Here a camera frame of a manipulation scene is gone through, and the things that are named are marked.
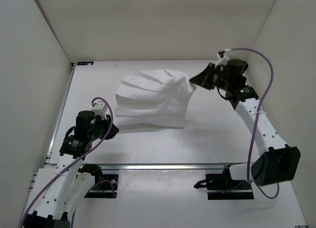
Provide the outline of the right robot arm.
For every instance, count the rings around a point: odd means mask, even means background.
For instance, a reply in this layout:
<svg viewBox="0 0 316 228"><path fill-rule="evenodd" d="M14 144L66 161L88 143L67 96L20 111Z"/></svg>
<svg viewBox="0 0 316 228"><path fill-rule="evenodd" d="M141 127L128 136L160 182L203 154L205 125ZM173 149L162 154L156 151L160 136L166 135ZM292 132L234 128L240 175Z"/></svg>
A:
<svg viewBox="0 0 316 228"><path fill-rule="evenodd" d="M248 64L239 59L225 65L209 64L190 83L207 90L224 90L229 101L252 134L251 144L258 149L254 162L229 166L229 172L221 177L222 185L234 188L239 181L255 182L259 186L291 181L294 179L301 153L291 147L277 133L261 107L261 98L254 88L246 84L244 76Z"/></svg>

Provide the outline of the white pleated skirt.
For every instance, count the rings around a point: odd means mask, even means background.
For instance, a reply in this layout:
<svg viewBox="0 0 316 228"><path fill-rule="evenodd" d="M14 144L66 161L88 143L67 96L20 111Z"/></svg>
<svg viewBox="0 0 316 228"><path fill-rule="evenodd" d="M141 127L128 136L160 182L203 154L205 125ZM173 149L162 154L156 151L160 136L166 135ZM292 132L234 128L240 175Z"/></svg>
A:
<svg viewBox="0 0 316 228"><path fill-rule="evenodd" d="M115 123L126 128L182 128L196 89L181 71L138 71L121 80L116 91Z"/></svg>

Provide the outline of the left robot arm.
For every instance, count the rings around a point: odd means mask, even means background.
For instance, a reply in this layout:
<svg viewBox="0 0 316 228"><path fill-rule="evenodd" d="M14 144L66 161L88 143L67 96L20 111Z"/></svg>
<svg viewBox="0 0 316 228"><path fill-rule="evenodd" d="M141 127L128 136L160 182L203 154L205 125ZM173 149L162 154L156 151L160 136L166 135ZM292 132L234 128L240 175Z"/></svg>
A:
<svg viewBox="0 0 316 228"><path fill-rule="evenodd" d="M75 126L65 133L54 177L30 203L20 227L72 227L80 201L92 188L105 183L101 167L86 164L84 160L104 140L114 138L118 132L113 113L106 114L105 109L79 112Z"/></svg>

